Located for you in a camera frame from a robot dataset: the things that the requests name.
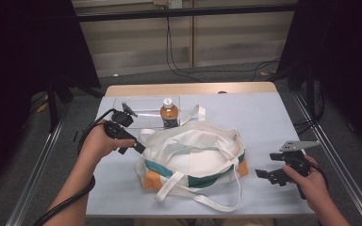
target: person's left hand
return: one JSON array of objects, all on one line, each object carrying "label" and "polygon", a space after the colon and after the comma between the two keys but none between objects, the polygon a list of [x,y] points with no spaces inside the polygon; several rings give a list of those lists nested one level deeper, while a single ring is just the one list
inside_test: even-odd
[{"label": "person's left hand", "polygon": [[105,133],[105,120],[98,122],[87,135],[80,154],[88,154],[90,157],[100,161],[101,158],[110,154],[112,151],[122,147],[131,147],[134,145],[134,139],[114,139]]}]

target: teal stripe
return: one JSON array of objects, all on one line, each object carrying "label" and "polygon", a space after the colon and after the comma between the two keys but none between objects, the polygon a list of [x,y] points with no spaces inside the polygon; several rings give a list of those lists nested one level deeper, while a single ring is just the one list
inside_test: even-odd
[{"label": "teal stripe", "polygon": [[[244,158],[245,158],[245,153],[241,154],[241,155],[238,157],[239,163],[241,163]],[[214,183],[216,183],[217,179],[223,177],[224,174],[227,173],[227,172],[229,172],[230,170],[234,170],[234,165],[232,165],[232,166],[231,166],[228,170],[226,170],[225,172],[216,173],[216,174],[209,175],[209,176],[206,176],[206,177],[193,177],[193,176],[188,176],[189,187],[204,188],[204,187],[207,187],[207,186],[212,186]]]},{"label": "teal stripe", "polygon": [[[245,153],[241,154],[238,157],[239,163],[241,163],[244,158],[245,158]],[[155,171],[164,177],[169,178],[169,177],[173,176],[172,170],[169,170],[156,162],[152,162],[152,161],[145,159],[145,165],[146,165],[147,169],[149,169],[151,171]],[[203,188],[203,187],[207,187],[207,186],[212,186],[214,183],[216,183],[218,178],[221,178],[222,176],[224,176],[225,173],[227,173],[228,171],[233,170],[233,169],[234,169],[234,165],[231,166],[227,171],[222,172],[222,173],[216,173],[216,174],[205,176],[205,177],[188,176],[189,187]]]},{"label": "teal stripe", "polygon": [[151,171],[155,171],[164,177],[173,176],[173,172],[171,170],[161,166],[160,164],[158,164],[156,162],[152,162],[152,161],[145,159],[145,165],[146,165],[147,169],[149,169]]}]

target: canvas bag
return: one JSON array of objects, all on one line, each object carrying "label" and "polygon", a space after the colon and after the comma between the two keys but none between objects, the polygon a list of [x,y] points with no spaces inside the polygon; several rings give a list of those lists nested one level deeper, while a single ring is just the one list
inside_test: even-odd
[{"label": "canvas bag", "polygon": [[[200,121],[190,121],[199,111]],[[238,130],[220,129],[204,121],[202,107],[195,106],[181,126],[154,132],[142,130],[140,142],[146,147],[136,170],[144,188],[158,190],[160,202],[167,195],[187,196],[214,209],[231,212],[238,208],[239,177],[248,174],[245,144]],[[238,202],[224,205],[198,193],[200,189],[237,180]]]}]

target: metal rail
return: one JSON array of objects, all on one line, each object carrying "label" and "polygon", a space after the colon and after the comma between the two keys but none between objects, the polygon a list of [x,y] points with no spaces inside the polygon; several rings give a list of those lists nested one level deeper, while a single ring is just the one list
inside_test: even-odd
[{"label": "metal rail", "polygon": [[[302,113],[307,121],[311,121],[311,115],[307,110],[307,103],[305,102],[303,96],[297,92],[293,94],[296,103],[301,108]],[[330,160],[332,166],[334,167],[337,175],[339,176],[340,181],[345,186],[347,192],[351,196],[354,204],[356,205],[358,211],[362,216],[362,190],[355,182],[351,173],[347,170],[339,155],[337,154],[337,150],[331,144],[331,141],[328,139],[327,135],[325,135],[321,126],[318,123],[312,125],[312,130],[317,139],[321,142],[321,146],[324,149],[325,154]]]},{"label": "metal rail", "polygon": [[20,226],[25,219],[25,214],[28,210],[29,205],[31,204],[32,198],[34,197],[35,191],[37,189],[38,182],[42,176],[45,165],[49,159],[49,156],[55,146],[58,136],[60,134],[61,128],[63,126],[64,119],[69,112],[71,103],[65,104],[64,109],[60,116],[60,121],[58,122],[55,130],[49,134],[48,139],[46,139],[45,145],[42,148],[40,158],[35,165],[27,184],[23,190],[22,195],[19,200],[16,202],[16,206],[10,214],[10,217],[7,221],[7,226]]}]

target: black clamp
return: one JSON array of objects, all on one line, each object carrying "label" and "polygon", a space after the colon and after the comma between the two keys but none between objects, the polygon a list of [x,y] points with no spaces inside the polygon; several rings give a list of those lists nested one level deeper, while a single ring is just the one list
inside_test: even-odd
[{"label": "black clamp", "polygon": [[[134,148],[139,153],[143,153],[143,151],[145,151],[145,147],[122,127],[128,127],[130,124],[132,124],[132,122],[134,122],[131,116],[137,117],[138,115],[133,110],[131,110],[131,108],[126,103],[123,103],[123,111],[118,111],[114,108],[111,109],[111,111],[113,111],[111,120],[105,121],[104,124],[105,133],[112,138],[134,139],[135,144],[132,148]],[[127,149],[127,147],[120,148],[119,153],[124,154]]]},{"label": "black clamp", "polygon": [[[304,158],[303,148],[317,146],[320,143],[317,141],[288,141],[280,149],[281,153],[270,153],[270,159],[273,161],[285,161],[287,165],[306,177],[310,173],[311,164]],[[293,181],[282,169],[273,171],[265,171],[255,169],[258,178],[264,178],[271,182],[272,185],[278,184],[285,186],[287,182]],[[305,196],[301,187],[297,185],[301,198],[305,200]]]}]

